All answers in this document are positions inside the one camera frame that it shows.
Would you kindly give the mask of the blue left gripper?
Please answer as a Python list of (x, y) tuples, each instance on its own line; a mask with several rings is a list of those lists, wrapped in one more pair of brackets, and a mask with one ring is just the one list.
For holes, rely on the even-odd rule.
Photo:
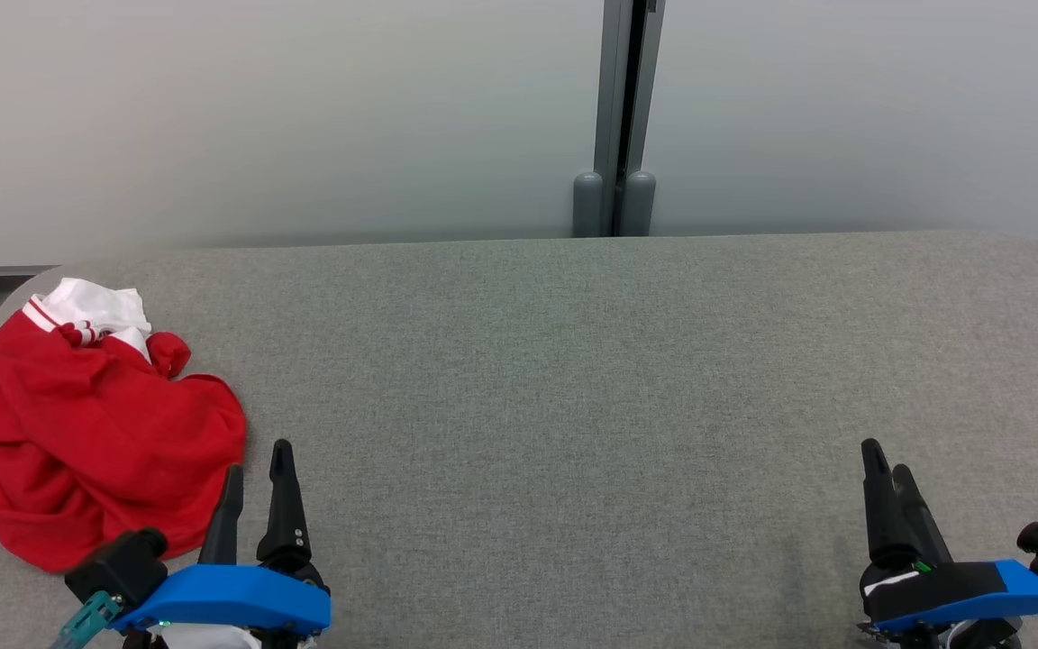
[(227, 469), (197, 562), (169, 575), (138, 609), (110, 624), (115, 632), (158, 623), (257, 628), (315, 636), (330, 627), (332, 601), (312, 583), (276, 571), (301, 571), (312, 562), (304, 499), (286, 439), (270, 460), (271, 499), (256, 558), (267, 567), (238, 562), (238, 521), (243, 509), (242, 466)]

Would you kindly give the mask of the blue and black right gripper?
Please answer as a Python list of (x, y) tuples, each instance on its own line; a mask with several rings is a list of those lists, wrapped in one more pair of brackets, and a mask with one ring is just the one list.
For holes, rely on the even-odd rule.
[[(865, 571), (861, 595), (873, 628), (903, 634), (972, 620), (1038, 616), (1035, 572), (1015, 560), (952, 562), (910, 468), (895, 465), (891, 476), (876, 439), (861, 441), (861, 459), (869, 559), (878, 568)], [(927, 571), (910, 570), (916, 549), (932, 566)], [(884, 571), (903, 572), (887, 576)]]

